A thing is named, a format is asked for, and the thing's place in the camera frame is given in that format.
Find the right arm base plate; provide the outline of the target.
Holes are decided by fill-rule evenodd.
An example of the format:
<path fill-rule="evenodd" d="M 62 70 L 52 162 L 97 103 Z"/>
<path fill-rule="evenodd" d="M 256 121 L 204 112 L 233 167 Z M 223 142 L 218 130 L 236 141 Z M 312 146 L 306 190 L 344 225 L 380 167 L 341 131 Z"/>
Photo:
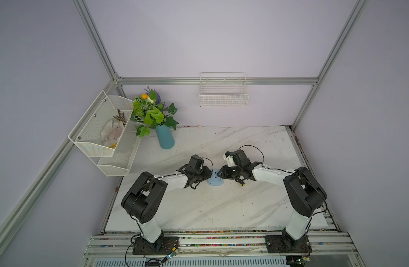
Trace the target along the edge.
<path fill-rule="evenodd" d="M 308 255 L 311 253 L 311 246 L 307 236 L 294 240 L 290 236 L 267 235 L 264 239 L 269 254 L 294 253 Z"/>

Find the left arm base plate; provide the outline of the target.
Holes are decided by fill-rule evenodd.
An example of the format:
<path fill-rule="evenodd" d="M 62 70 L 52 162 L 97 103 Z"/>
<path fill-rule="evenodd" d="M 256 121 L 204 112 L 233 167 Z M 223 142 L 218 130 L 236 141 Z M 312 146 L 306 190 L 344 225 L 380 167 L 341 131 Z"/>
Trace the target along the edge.
<path fill-rule="evenodd" d="M 179 246 L 179 237 L 160 237 L 155 243 L 144 238 L 135 238 L 132 243 L 133 255 L 169 255 Z"/>

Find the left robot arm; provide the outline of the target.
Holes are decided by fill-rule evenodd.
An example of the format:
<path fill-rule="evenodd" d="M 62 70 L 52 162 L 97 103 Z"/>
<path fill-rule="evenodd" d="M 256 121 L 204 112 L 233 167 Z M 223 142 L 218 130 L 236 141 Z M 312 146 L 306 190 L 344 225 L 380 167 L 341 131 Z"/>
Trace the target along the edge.
<path fill-rule="evenodd" d="M 155 176 L 143 172 L 136 179 L 122 199 L 121 206 L 139 226 L 141 237 L 151 244 L 159 243 L 163 231 L 154 218 L 165 193 L 191 188 L 211 178 L 214 168 L 207 167 L 205 161 L 198 155 L 193 155 L 190 161 L 174 173 Z"/>

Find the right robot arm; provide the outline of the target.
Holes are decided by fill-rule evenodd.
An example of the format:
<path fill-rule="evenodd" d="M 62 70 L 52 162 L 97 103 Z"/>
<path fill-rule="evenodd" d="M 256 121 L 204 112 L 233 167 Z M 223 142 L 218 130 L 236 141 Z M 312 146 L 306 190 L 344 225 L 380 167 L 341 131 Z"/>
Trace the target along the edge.
<path fill-rule="evenodd" d="M 262 162 L 251 162 L 241 149 L 228 151 L 223 158 L 226 165 L 217 173 L 221 179 L 234 180 L 241 185 L 246 180 L 252 180 L 283 186 L 293 212 L 282 235 L 292 243 L 305 238 L 313 216 L 327 199 L 327 193 L 308 168 L 302 166 L 295 170 L 282 170 L 268 167 Z"/>

